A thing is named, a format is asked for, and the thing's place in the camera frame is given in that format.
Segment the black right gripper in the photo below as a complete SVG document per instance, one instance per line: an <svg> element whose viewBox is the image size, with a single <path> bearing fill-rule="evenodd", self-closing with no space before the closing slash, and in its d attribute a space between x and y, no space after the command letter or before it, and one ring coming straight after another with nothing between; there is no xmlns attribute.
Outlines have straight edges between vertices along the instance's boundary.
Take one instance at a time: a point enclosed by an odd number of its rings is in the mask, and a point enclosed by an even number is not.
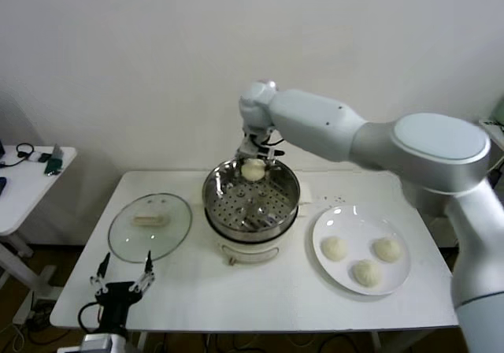
<svg viewBox="0 0 504 353"><path fill-rule="evenodd" d="M241 171L248 158L261 159L265 163L265 171L268 172L275 168L276 159L284 156L284 151L277 146L284 140L280 139L271 142L273 130L261 131L258 134L244 132L243 140L234 156L234 168Z"/></svg>

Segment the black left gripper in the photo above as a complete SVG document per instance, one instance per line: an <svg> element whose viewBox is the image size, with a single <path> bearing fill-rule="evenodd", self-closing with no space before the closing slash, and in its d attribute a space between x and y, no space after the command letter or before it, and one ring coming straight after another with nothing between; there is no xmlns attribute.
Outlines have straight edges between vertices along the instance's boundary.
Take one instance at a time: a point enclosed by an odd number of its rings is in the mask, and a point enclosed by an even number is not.
<svg viewBox="0 0 504 353"><path fill-rule="evenodd" d="M107 253L99 264L96 274L90 277L95 292L101 293L95 296L98 305L102 307L102 316L96 332L126 334L129 308L142 299L142 293L150 288L155 279L151 251L148 251L144 271L135 283L126 281L106 284L105 276L109 260L110 253Z"/></svg>

